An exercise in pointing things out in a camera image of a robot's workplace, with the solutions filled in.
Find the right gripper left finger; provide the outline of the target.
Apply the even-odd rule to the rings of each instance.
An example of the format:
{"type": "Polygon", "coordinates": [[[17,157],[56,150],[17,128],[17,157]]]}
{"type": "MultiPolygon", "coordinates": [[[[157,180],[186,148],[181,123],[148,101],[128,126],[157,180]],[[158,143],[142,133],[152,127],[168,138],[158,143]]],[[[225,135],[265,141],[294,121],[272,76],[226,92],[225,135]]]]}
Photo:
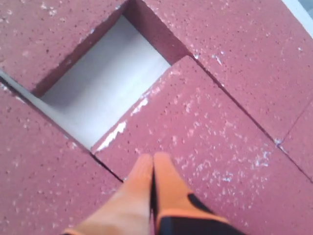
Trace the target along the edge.
{"type": "Polygon", "coordinates": [[[65,235],[148,235],[153,158],[140,155],[127,180],[95,213],[65,235]]]}

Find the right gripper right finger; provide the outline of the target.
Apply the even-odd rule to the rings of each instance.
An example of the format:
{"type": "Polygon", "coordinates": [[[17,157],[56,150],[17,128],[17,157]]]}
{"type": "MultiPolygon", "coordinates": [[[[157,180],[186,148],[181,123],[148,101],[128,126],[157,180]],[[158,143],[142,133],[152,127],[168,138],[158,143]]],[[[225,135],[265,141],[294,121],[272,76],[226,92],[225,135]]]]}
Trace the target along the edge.
{"type": "Polygon", "coordinates": [[[156,192],[156,233],[160,234],[161,220],[166,217],[215,220],[225,224],[224,217],[196,208],[188,199],[193,193],[177,172],[171,156],[165,152],[154,154],[154,176],[156,192]]]}

